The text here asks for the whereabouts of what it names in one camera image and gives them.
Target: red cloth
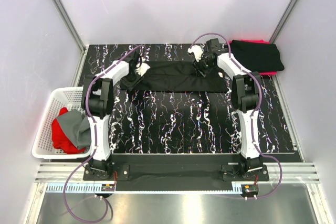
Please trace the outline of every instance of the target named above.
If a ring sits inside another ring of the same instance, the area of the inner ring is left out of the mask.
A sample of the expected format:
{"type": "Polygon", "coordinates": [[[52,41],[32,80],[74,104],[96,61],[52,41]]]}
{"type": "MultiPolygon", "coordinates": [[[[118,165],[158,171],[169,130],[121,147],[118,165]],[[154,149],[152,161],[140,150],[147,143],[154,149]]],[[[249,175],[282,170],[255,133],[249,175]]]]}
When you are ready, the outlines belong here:
{"type": "MultiPolygon", "coordinates": [[[[59,111],[59,116],[63,115],[68,112],[67,108],[62,108],[59,111]]],[[[51,124],[51,139],[53,140],[53,146],[55,149],[62,149],[66,154],[78,154],[85,151],[85,148],[78,150],[71,141],[65,136],[64,132],[62,131],[61,126],[59,126],[59,123],[57,119],[55,118],[53,120],[53,123],[51,124]]]]}
{"type": "MultiPolygon", "coordinates": [[[[240,41],[246,41],[246,42],[253,42],[253,43],[261,43],[261,44],[270,44],[268,41],[264,40],[249,40],[249,39],[241,39],[240,41]]],[[[265,72],[265,73],[259,73],[261,76],[275,76],[276,72],[265,72]]]]}

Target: black cloth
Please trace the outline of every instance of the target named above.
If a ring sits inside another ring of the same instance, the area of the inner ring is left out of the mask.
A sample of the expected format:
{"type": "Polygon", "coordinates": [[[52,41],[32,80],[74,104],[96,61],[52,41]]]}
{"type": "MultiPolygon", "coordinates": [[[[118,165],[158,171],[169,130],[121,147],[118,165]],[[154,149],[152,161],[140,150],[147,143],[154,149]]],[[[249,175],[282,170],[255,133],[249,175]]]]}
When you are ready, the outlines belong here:
{"type": "Polygon", "coordinates": [[[261,44],[233,40],[231,51],[235,58],[251,72],[273,72],[285,69],[275,44],[261,44]]]}
{"type": "Polygon", "coordinates": [[[147,61],[151,68],[147,70],[141,82],[134,90],[170,91],[170,92],[227,92],[224,72],[219,67],[198,77],[190,61],[147,61]]]}

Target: metal base plate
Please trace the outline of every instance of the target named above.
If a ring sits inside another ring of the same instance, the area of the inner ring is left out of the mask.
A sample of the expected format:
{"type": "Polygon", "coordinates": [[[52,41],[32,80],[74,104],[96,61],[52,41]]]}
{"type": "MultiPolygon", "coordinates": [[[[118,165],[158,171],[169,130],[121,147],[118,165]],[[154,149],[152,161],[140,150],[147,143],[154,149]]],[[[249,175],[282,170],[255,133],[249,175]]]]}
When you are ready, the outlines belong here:
{"type": "MultiPolygon", "coordinates": [[[[130,173],[129,165],[116,165],[113,166],[113,170],[117,172],[117,181],[127,181],[130,173]]],[[[85,166],[85,171],[83,175],[83,180],[85,181],[104,181],[104,180],[114,180],[113,175],[107,175],[99,170],[93,170],[89,165],[85,166]]]]}
{"type": "MultiPolygon", "coordinates": [[[[237,168],[237,165],[222,165],[222,170],[227,170],[228,172],[232,172],[232,170],[235,168],[237,168]]],[[[251,181],[252,183],[254,183],[255,175],[256,174],[252,174],[251,176],[241,177],[238,174],[231,175],[229,173],[226,173],[226,174],[223,173],[223,181],[226,181],[226,182],[242,181],[244,182],[244,184],[251,181]]],[[[257,175],[258,175],[258,181],[269,181],[267,166],[263,165],[262,171],[257,173],[257,175]]]]}

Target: laundry basket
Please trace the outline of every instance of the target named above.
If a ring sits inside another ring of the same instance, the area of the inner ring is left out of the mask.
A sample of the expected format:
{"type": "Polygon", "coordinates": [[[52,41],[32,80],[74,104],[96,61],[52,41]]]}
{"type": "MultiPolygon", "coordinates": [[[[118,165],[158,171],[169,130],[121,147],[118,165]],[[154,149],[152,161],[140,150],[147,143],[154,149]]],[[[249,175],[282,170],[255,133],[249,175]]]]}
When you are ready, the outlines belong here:
{"type": "Polygon", "coordinates": [[[79,154],[66,154],[61,149],[55,149],[51,139],[51,123],[58,116],[61,108],[84,111],[81,108],[83,87],[62,88],[54,90],[49,98],[33,145],[33,156],[45,159],[75,159],[91,154],[91,147],[79,154]]]}

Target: marble-patterned surface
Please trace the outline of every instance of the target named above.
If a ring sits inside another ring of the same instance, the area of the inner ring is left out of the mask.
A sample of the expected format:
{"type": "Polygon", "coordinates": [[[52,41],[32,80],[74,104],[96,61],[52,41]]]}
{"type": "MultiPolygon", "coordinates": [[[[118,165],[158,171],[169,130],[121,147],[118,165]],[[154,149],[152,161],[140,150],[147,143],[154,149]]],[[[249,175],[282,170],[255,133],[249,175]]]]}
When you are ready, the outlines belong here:
{"type": "MultiPolygon", "coordinates": [[[[79,85],[135,45],[90,45],[79,85]]],[[[146,60],[192,61],[188,44],[147,45],[146,60]]],[[[225,76],[228,88],[231,80],[225,76]]],[[[269,76],[262,77],[258,129],[263,152],[293,152],[280,102],[269,76]]],[[[119,90],[115,85],[109,138],[114,153],[236,153],[240,123],[230,92],[152,92],[119,90]]]]}

